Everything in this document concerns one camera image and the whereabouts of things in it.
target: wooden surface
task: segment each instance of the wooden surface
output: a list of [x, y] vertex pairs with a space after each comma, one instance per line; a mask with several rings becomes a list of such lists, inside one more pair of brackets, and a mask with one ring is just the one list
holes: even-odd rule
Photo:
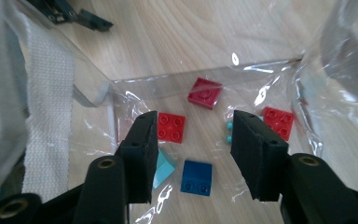
[[[332, 1], [297, 0], [76, 0], [70, 3], [77, 10], [85, 8], [115, 25], [107, 33], [92, 32], [76, 24], [60, 26], [60, 30], [109, 79], [185, 73], [187, 75], [177, 81], [177, 86], [183, 84], [186, 87], [191, 86], [198, 75], [197, 72], [189, 72], [205, 69], [219, 71], [220, 67], [233, 66], [236, 63], [233, 62], [233, 55], [237, 55], [239, 64], [301, 55], [332, 8]], [[83, 68], [83, 71], [92, 72], [86, 64]], [[275, 84], [274, 77], [250, 82], [243, 80], [237, 85], [231, 83], [225, 87], [214, 111], [190, 105], [186, 101], [186, 92], [174, 84], [175, 95], [116, 106], [119, 130], [131, 124], [133, 118], [126, 117], [130, 112], [136, 115], [158, 110], [187, 117], [185, 142], [182, 145], [160, 144], [177, 161], [176, 171], [153, 191], [151, 204], [131, 206], [131, 223], [282, 223], [278, 203], [252, 200], [229, 156], [229, 146], [224, 139], [227, 134], [225, 122], [232, 116], [233, 109], [254, 113], [265, 105], [290, 109], [288, 99], [276, 99], [286, 91], [285, 74], [278, 73], [278, 84]], [[221, 80], [228, 80], [224, 79], [228, 75], [222, 74]], [[88, 81], [80, 82], [82, 89], [86, 89]], [[255, 99], [261, 94], [259, 90], [269, 87], [267, 98], [256, 104]], [[121, 139], [120, 136], [114, 139], [109, 135], [111, 130], [106, 121], [109, 109], [83, 108], [74, 102], [76, 113], [73, 118], [75, 134], [71, 140], [70, 188], [84, 180], [87, 166], [93, 159], [112, 153], [115, 147], [111, 145], [112, 139]], [[349, 126], [341, 123], [336, 128], [345, 133]], [[293, 132], [289, 142], [292, 153], [300, 148], [303, 136], [296, 127]], [[333, 146], [335, 143], [327, 140], [326, 144]], [[337, 172], [343, 171], [346, 183], [358, 187], [358, 163], [349, 166], [351, 168], [340, 163], [347, 162], [351, 157], [358, 158], [358, 154], [337, 150], [330, 151], [330, 159], [333, 155], [337, 158], [332, 160]], [[213, 164], [211, 197], [180, 192], [183, 161], [188, 158]]]

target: dark blue brick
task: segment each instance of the dark blue brick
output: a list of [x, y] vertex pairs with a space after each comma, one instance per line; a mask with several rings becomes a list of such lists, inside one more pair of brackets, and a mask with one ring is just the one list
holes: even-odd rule
[[197, 161], [185, 161], [181, 191], [204, 196], [211, 195], [212, 165]]

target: red lego brick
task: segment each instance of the red lego brick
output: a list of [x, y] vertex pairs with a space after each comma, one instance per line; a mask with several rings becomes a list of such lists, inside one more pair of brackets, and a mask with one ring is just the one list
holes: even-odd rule
[[222, 84], [199, 77], [187, 96], [187, 100], [192, 104], [212, 110], [222, 89]]
[[182, 143], [186, 117], [158, 113], [158, 140]]
[[294, 115], [279, 109], [266, 107], [264, 109], [264, 122], [285, 141], [289, 140], [292, 131]]

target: light wood tabletop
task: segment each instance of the light wood tabletop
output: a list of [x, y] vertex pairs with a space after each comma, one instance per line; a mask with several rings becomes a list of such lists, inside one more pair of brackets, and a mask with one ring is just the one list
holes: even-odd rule
[[[224, 76], [230, 76], [231, 73], [221, 68], [301, 57], [329, 15], [333, 1], [69, 2], [76, 10], [85, 8], [114, 24], [106, 33], [93, 32], [77, 24], [59, 26], [109, 79], [183, 75], [183, 78], [171, 80], [176, 81], [171, 90], [175, 92], [174, 95], [167, 93], [149, 98], [147, 95], [138, 95], [144, 100], [126, 105], [124, 109], [123, 105], [104, 109], [83, 108], [74, 102], [74, 111], [77, 113], [73, 117], [73, 130], [79, 131], [77, 136], [81, 136], [82, 141], [72, 142], [69, 188], [84, 181], [93, 159], [114, 151], [116, 146], [111, 146], [112, 138], [106, 137], [112, 131], [109, 131], [106, 122], [106, 117], [111, 115], [109, 111], [116, 112], [114, 122], [119, 134], [115, 141], [120, 141], [129, 126], [125, 122], [133, 121], [135, 115], [157, 110], [186, 116], [184, 143], [160, 142], [160, 146], [176, 160], [176, 170], [167, 181], [153, 190], [151, 204], [131, 206], [131, 223], [282, 223], [279, 203], [252, 200], [241, 172], [229, 155], [225, 124], [232, 119], [234, 109], [259, 113], [264, 106], [272, 105], [290, 110], [290, 99], [284, 94], [290, 88], [286, 85], [290, 81], [286, 74], [293, 74], [296, 65], [277, 65], [272, 68], [274, 72], [271, 76], [255, 72], [255, 76], [262, 78], [249, 79], [251, 81], [244, 79], [239, 83], [225, 79]], [[220, 79], [216, 74], [219, 72], [225, 73], [221, 74]], [[196, 77], [211, 77], [227, 83], [213, 111], [187, 102], [187, 88], [191, 87]], [[118, 85], [139, 92], [142, 92], [142, 88], [147, 92], [149, 87], [145, 84], [137, 89], [126, 82], [118, 82]], [[262, 96], [260, 90], [263, 88], [270, 90], [268, 96], [258, 104], [257, 97]], [[343, 129], [348, 125], [338, 124], [336, 127], [343, 132], [343, 137], [347, 136]], [[311, 153], [301, 147], [303, 134], [297, 128], [295, 125], [289, 141], [290, 152]], [[325, 140], [328, 146], [335, 144]], [[354, 177], [358, 163], [353, 166], [339, 163], [340, 160], [348, 161], [349, 157], [358, 157], [354, 154], [344, 155], [333, 151], [328, 155], [330, 159], [333, 155], [347, 157], [332, 160], [332, 164], [338, 167], [338, 172], [339, 169], [343, 171], [341, 177], [345, 178], [345, 183], [358, 188], [358, 178]], [[213, 165], [210, 197], [180, 192], [186, 159]]]

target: black object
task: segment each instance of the black object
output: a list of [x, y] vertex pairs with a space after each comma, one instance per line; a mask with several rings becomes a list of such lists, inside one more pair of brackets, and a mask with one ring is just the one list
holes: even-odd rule
[[65, 22], [76, 22], [91, 30], [105, 32], [113, 26], [113, 23], [106, 21], [85, 9], [77, 14], [66, 0], [27, 0], [41, 13], [43, 13], [54, 24]]
[[285, 223], [358, 223], [358, 192], [322, 159], [287, 149], [257, 116], [234, 111], [231, 155], [254, 199], [277, 202], [281, 194]]
[[115, 156], [91, 163], [83, 185], [41, 203], [36, 194], [0, 202], [1, 223], [126, 223], [129, 203], [150, 203], [158, 158], [156, 111], [139, 116]]

